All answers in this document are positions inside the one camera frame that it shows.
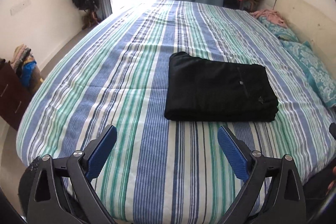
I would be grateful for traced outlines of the black pants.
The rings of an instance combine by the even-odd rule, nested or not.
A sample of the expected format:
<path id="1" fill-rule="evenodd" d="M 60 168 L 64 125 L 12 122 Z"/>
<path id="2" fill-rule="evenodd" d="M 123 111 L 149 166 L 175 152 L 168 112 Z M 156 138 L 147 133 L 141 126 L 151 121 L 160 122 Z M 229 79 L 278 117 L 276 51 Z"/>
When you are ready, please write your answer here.
<path id="1" fill-rule="evenodd" d="M 164 116 L 185 122 L 272 122 L 278 99 L 266 69 L 177 52 L 169 58 Z"/>

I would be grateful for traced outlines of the dark brown wooden dresser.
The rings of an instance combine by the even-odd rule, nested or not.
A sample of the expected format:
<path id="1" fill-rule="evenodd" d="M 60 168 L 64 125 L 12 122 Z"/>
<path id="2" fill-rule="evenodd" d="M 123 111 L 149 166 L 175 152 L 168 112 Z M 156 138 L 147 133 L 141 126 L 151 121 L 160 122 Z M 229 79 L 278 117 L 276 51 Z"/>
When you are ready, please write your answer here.
<path id="1" fill-rule="evenodd" d="M 1 61 L 1 117 L 10 127 L 18 130 L 23 114 L 43 80 L 41 71 L 35 66 L 29 86 L 24 87 L 9 62 Z"/>

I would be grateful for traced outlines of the teal patterned pillow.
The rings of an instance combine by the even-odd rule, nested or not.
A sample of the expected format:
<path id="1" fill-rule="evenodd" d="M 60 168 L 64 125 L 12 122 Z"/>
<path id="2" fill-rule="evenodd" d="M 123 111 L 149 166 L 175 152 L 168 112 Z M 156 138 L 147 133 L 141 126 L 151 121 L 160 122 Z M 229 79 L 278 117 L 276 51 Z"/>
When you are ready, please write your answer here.
<path id="1" fill-rule="evenodd" d="M 257 20 L 280 40 L 282 46 L 303 70 L 309 85 L 328 108 L 335 108 L 335 79 L 327 71 L 324 63 L 313 53 L 309 42 L 299 42 L 289 27 L 270 22 L 266 16 Z"/>

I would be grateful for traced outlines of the striped bed cover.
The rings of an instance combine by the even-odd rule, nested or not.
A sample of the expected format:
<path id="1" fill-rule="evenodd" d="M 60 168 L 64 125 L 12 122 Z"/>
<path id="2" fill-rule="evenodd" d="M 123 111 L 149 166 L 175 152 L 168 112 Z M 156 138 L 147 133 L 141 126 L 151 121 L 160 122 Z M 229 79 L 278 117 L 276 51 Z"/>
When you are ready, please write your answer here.
<path id="1" fill-rule="evenodd" d="M 293 156 L 302 181 L 335 158 L 335 114 L 301 68 L 247 12 L 158 1 L 111 15 L 54 67 L 33 96 L 17 133 L 23 164 L 67 157 L 105 126 L 117 142 L 92 184 L 112 217 L 133 223 L 217 223 L 239 192 L 219 147 L 219 122 L 164 117 L 169 57 L 266 67 L 279 100 L 273 122 L 230 123 L 250 147 Z"/>

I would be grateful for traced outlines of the pile of clothes on dresser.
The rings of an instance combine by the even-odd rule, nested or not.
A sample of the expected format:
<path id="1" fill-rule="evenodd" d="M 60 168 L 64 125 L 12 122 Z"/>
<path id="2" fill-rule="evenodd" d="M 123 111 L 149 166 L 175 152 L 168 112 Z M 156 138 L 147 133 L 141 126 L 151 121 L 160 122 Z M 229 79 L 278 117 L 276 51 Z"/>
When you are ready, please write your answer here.
<path id="1" fill-rule="evenodd" d="M 17 46 L 10 65 L 14 73 L 19 78 L 20 83 L 28 88 L 32 79 L 33 71 L 37 67 L 35 57 L 31 53 L 31 49 L 25 44 Z"/>

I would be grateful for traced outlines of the cream headboard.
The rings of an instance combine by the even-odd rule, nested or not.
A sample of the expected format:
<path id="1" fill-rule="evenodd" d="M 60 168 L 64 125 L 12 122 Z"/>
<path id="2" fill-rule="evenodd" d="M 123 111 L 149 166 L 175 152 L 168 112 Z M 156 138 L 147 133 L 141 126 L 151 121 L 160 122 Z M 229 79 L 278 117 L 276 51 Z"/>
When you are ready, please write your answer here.
<path id="1" fill-rule="evenodd" d="M 335 21 L 303 0 L 275 0 L 274 9 L 301 43 L 309 42 L 314 54 L 335 77 Z"/>

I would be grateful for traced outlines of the pink cloth on bed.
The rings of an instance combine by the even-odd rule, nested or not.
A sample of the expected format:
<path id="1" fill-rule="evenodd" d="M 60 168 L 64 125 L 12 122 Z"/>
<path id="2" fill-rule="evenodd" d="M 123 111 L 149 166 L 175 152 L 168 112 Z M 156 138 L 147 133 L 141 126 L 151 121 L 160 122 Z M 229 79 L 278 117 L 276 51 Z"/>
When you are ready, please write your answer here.
<path id="1" fill-rule="evenodd" d="M 252 15 L 256 19 L 260 17 L 266 17 L 266 19 L 273 24 L 276 24 L 283 28 L 288 27 L 285 20 L 280 16 L 280 14 L 276 10 L 270 10 L 270 9 L 257 10 L 255 12 L 250 12 L 250 15 Z"/>

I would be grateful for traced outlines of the white wall switch plate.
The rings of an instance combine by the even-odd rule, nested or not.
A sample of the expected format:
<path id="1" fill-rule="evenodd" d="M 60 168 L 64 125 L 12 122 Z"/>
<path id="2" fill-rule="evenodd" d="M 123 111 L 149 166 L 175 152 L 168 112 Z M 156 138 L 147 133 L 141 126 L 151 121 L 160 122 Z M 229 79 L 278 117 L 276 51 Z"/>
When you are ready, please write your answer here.
<path id="1" fill-rule="evenodd" d="M 13 6 L 10 9 L 10 14 L 11 16 L 14 16 L 15 14 L 21 12 L 22 10 L 24 10 L 25 8 L 29 7 L 29 5 L 31 4 L 31 0 L 24 0 L 21 1 L 19 4 Z"/>

